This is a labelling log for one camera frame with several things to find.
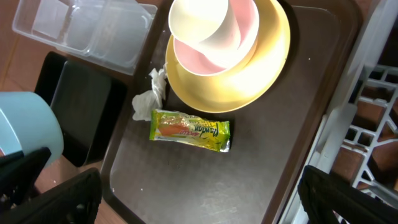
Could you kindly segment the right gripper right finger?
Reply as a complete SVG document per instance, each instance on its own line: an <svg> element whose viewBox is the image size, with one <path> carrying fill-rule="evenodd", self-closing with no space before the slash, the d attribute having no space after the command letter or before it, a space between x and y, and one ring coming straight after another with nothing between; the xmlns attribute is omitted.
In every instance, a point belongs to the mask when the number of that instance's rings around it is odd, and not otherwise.
<svg viewBox="0 0 398 224"><path fill-rule="evenodd" d="M298 194L310 223L397 224L397 209L345 185L314 166L305 166Z"/></svg>

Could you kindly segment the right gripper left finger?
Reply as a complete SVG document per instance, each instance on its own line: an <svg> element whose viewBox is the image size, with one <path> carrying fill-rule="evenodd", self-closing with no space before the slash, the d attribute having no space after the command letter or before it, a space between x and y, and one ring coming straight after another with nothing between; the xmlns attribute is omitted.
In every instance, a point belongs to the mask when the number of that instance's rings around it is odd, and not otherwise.
<svg viewBox="0 0 398 224"><path fill-rule="evenodd" d="M98 169L90 168L16 208L1 223L94 223L102 199Z"/></svg>

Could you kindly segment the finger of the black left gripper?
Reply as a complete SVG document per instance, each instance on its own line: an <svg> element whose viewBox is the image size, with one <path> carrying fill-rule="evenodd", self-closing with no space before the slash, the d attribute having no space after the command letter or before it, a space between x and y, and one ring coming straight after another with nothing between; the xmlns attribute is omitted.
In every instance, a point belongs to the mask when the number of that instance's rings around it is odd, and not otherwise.
<svg viewBox="0 0 398 224"><path fill-rule="evenodd" d="M22 151L1 156L1 211L30 198L35 181L52 153L42 147L25 155Z"/></svg>

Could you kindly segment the light blue bowl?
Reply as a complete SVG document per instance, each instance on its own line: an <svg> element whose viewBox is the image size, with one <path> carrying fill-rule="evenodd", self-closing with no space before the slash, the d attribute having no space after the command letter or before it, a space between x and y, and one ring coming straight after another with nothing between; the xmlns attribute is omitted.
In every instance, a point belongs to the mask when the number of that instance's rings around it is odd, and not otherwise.
<svg viewBox="0 0 398 224"><path fill-rule="evenodd" d="M27 155L43 147L51 152L45 167L59 159L64 148L62 130L50 106L33 92L2 92L2 153Z"/></svg>

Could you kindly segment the white tissue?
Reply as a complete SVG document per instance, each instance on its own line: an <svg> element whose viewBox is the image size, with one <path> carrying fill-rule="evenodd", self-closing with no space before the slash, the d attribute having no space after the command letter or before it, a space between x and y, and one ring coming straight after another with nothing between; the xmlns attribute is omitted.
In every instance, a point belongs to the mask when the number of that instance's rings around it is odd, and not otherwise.
<svg viewBox="0 0 398 224"><path fill-rule="evenodd" d="M149 73L151 90L136 95L132 99L135 121L150 121L152 110L161 109L162 101L166 99L167 71L165 65L157 71L155 68Z"/></svg>

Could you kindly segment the green yellow snack wrapper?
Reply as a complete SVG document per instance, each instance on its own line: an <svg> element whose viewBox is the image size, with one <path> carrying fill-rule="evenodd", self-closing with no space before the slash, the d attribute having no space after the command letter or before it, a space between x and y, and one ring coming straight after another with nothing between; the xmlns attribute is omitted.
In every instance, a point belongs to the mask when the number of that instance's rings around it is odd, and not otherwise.
<svg viewBox="0 0 398 224"><path fill-rule="evenodd" d="M152 110L150 137L152 141L172 141L202 147L216 152L229 152L228 121L212 121L179 111Z"/></svg>

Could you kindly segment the cream paper cup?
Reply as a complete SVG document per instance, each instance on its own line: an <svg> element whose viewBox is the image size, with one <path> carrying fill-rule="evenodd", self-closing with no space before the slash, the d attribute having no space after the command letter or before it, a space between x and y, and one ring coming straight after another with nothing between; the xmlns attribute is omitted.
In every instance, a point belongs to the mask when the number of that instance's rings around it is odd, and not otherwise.
<svg viewBox="0 0 398 224"><path fill-rule="evenodd" d="M200 52L234 51L241 43L230 0L175 0L169 29L177 40Z"/></svg>

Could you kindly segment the grey dishwasher rack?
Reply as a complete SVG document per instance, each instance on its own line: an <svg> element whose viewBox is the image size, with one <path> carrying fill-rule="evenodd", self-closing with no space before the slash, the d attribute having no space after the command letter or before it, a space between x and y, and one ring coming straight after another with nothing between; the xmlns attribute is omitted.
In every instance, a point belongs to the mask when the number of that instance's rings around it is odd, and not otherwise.
<svg viewBox="0 0 398 224"><path fill-rule="evenodd" d="M339 84L323 116L304 164L329 173L341 148L361 156L349 184L367 184L363 189L373 198L397 208L397 193L376 180L368 166L375 148L397 142L396 138L378 141L385 126L397 132L390 113L397 99L397 85L386 77L397 75L397 68L378 64L379 57L397 18L397 1L378 0L371 3L368 16L359 32ZM376 126L355 124L359 103L382 109Z"/></svg>

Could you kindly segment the brown plastic serving tray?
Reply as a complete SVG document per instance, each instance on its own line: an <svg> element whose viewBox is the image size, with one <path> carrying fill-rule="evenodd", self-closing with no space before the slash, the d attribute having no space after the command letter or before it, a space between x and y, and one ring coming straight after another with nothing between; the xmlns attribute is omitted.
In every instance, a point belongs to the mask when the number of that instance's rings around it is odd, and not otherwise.
<svg viewBox="0 0 398 224"><path fill-rule="evenodd" d="M259 99L236 111L197 111L167 90L166 110L232 125L231 150L217 153L152 141L150 124L134 121L131 101L150 87L164 62L170 1L160 5L155 36L119 115L101 168L103 198L128 223L260 223L279 209L335 92L363 21L354 1L283 1L292 49L282 74Z"/></svg>

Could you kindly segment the black plastic bin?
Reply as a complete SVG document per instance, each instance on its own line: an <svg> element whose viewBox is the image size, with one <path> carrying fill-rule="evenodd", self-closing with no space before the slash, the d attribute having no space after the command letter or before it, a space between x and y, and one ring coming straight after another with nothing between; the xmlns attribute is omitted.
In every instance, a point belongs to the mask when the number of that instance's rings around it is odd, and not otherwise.
<svg viewBox="0 0 398 224"><path fill-rule="evenodd" d="M35 93L62 129L63 156L81 167L103 159L127 93L107 73L55 52L44 59Z"/></svg>

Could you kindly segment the yellow plate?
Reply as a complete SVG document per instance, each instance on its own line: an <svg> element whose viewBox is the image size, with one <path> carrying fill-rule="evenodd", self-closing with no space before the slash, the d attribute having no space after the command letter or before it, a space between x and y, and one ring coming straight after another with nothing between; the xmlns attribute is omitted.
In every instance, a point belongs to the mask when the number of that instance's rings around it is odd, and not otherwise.
<svg viewBox="0 0 398 224"><path fill-rule="evenodd" d="M208 113L242 108L265 93L280 75L291 49L288 17L278 1L255 1L259 33L244 67L216 76L189 72L177 60L177 40L169 39L166 70L174 93L188 106Z"/></svg>

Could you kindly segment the clear plastic bin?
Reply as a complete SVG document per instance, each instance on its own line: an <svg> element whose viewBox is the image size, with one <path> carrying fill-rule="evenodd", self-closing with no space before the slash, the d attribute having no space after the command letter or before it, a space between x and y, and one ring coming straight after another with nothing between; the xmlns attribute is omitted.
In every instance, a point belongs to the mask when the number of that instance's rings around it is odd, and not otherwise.
<svg viewBox="0 0 398 224"><path fill-rule="evenodd" d="M20 0L12 29L59 51L132 75L157 12L135 0Z"/></svg>

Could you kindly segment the pink bowl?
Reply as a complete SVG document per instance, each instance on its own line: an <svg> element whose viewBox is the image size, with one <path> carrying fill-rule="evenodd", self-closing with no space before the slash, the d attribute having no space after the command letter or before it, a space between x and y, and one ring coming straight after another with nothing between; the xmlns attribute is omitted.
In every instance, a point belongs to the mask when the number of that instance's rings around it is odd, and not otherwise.
<svg viewBox="0 0 398 224"><path fill-rule="evenodd" d="M241 43L239 48L225 56L206 56L183 42L173 39L177 62L187 71L199 76L214 76L245 66L257 47L259 11L254 1L238 0L231 3L236 15Z"/></svg>

